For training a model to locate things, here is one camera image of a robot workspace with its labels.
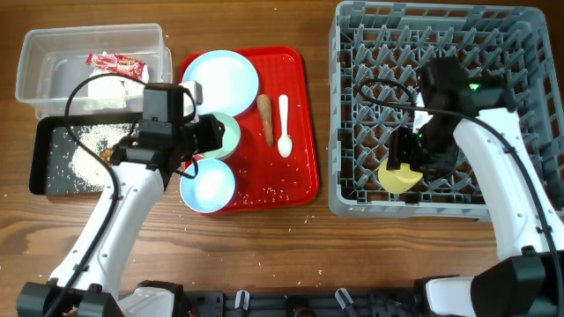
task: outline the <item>plastic dish rack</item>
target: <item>plastic dish rack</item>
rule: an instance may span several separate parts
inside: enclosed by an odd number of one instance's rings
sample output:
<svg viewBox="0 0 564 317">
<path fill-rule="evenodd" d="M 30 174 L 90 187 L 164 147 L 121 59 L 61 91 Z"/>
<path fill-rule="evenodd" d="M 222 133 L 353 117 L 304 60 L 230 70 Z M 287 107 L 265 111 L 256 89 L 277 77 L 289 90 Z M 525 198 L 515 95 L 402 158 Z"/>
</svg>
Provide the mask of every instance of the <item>plastic dish rack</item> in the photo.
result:
<svg viewBox="0 0 564 317">
<path fill-rule="evenodd" d="M 420 181 L 401 195 L 390 194 L 377 179 L 392 130 L 411 126 L 413 118 L 361 100 L 360 81 L 394 79 L 415 94 L 415 70 L 430 58 L 444 56 L 457 56 L 468 77 L 508 80 L 519 104 L 523 140 L 533 165 L 554 207 L 564 206 L 564 114 L 542 11 L 345 1 L 337 6 L 329 41 L 329 205 L 333 213 L 490 220 L 464 155 L 449 178 Z M 407 100 L 406 94 L 396 95 L 392 87 L 365 88 L 379 100 Z"/>
</svg>

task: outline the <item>yellow object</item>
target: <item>yellow object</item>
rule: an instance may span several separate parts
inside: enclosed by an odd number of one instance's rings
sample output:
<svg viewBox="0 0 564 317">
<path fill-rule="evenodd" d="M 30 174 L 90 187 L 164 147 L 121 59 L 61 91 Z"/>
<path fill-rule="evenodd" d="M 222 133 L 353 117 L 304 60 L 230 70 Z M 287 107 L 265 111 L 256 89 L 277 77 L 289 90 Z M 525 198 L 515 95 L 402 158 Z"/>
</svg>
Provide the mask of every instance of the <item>yellow object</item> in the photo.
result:
<svg viewBox="0 0 564 317">
<path fill-rule="evenodd" d="M 384 189 L 392 194 L 406 192 L 423 177 L 423 173 L 412 171 L 407 163 L 402 163 L 399 169 L 394 171 L 388 171 L 387 165 L 388 159 L 386 158 L 378 169 L 378 180 Z"/>
</svg>

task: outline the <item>wooden surface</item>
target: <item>wooden surface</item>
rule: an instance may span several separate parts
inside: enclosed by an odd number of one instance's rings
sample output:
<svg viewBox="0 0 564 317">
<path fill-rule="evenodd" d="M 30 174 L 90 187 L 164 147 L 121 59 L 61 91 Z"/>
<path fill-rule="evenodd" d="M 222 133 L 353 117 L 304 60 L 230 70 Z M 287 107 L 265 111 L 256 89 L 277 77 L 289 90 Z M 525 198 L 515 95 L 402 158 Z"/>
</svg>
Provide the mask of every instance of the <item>wooden surface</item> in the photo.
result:
<svg viewBox="0 0 564 317">
<path fill-rule="evenodd" d="M 409 286 L 423 276 L 474 275 L 497 262 L 494 232 L 488 223 L 347 218 L 330 212 L 325 150 L 330 128 L 327 46 L 337 1 L 3 3 L 0 316 L 15 314 L 16 297 L 25 282 L 46 281 L 71 249 L 97 202 L 95 196 L 48 199 L 30 194 L 27 188 L 37 120 L 31 107 L 15 100 L 14 92 L 24 36 L 37 28 L 158 23 L 173 53 L 174 78 L 178 78 L 183 58 L 203 50 L 285 44 L 296 48 L 305 61 L 321 176 L 317 198 L 288 210 L 205 217 L 179 203 L 174 177 L 145 220 L 123 275 L 122 291 L 145 279 L 182 283 L 187 290 L 226 292 L 240 288 L 334 291 L 340 286 L 367 290 Z M 562 65 L 564 26 L 559 21 L 561 10 L 554 7 L 563 6 L 548 0 L 519 4 L 535 5 L 545 12 L 556 64 Z"/>
</svg>

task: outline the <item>red wrapper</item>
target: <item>red wrapper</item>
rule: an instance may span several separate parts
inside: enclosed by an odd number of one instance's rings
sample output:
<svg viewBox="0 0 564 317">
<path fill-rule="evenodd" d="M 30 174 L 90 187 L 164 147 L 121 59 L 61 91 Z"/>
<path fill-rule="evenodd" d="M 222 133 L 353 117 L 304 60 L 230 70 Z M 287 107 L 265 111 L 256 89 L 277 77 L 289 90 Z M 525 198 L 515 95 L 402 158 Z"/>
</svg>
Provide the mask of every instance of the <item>red wrapper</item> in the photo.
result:
<svg viewBox="0 0 564 317">
<path fill-rule="evenodd" d="M 86 59 L 86 64 L 100 70 L 109 70 L 115 74 L 123 74 L 135 79 L 141 78 L 145 66 L 143 61 L 125 55 L 98 55 L 92 53 L 90 53 L 88 59 Z"/>
</svg>

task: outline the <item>red tray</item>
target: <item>red tray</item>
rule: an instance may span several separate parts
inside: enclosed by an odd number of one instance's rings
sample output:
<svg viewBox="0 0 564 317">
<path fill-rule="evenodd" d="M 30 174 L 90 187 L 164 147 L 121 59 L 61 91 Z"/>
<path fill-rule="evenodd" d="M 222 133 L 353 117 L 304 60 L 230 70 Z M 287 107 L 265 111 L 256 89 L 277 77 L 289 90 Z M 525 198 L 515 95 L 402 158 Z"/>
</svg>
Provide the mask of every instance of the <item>red tray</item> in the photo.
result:
<svg viewBox="0 0 564 317">
<path fill-rule="evenodd" d="M 225 162 L 234 172 L 236 189 L 233 199 L 219 212 L 309 203 L 319 190 L 319 176 L 301 55 L 289 47 L 246 48 L 234 52 L 247 57 L 255 66 L 258 94 L 266 93 L 271 98 L 274 145 L 269 147 L 266 143 L 256 103 L 235 117 L 241 127 L 241 141 Z M 201 54 L 184 60 L 181 81 L 188 65 Z M 277 147 L 281 133 L 280 94 L 289 99 L 288 135 L 293 149 L 288 158 L 282 158 Z"/>
</svg>

